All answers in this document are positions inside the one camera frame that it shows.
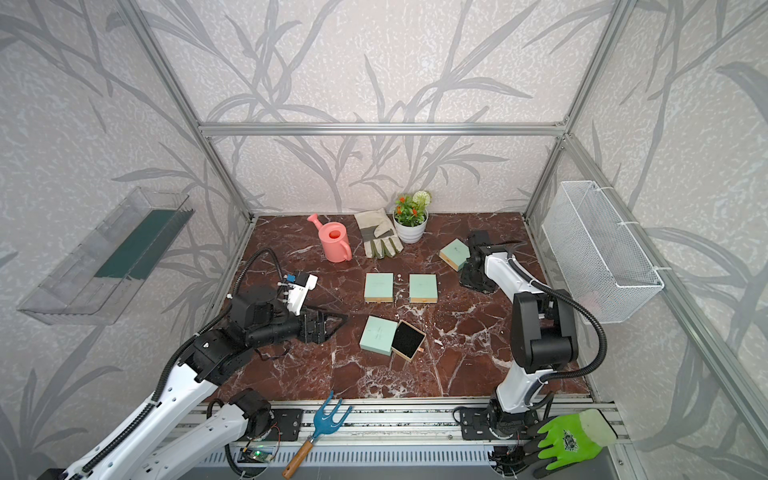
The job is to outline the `mint drawer jewelry box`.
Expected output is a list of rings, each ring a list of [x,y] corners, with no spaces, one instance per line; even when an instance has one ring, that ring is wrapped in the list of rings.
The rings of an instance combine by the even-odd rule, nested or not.
[[[436,275],[410,274],[409,301],[411,303],[436,303],[438,301]]]

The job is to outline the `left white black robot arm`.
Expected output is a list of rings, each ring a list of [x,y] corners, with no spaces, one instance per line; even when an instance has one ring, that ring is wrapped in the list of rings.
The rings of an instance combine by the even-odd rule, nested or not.
[[[304,303],[309,285],[292,281],[234,294],[227,307],[186,340],[163,367],[152,394],[96,447],[44,479],[176,479],[199,460],[243,436],[271,429],[271,407],[258,392],[234,395],[215,415],[166,447],[160,445],[202,400],[245,367],[260,348],[297,339],[322,344],[348,317]]]

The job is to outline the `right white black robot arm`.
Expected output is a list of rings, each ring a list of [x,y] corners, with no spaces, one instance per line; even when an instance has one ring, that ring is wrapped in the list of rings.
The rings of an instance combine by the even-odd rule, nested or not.
[[[502,431],[522,423],[545,405],[534,396],[551,381],[584,377],[604,362],[608,343],[596,316],[563,289],[554,289],[526,270],[509,251],[511,242],[494,243],[488,232],[472,231],[469,258],[460,284],[491,294],[502,291],[511,302],[510,351],[515,365],[496,388],[486,409],[487,424]],[[585,367],[567,371],[579,354],[576,316],[595,330],[598,350]]]

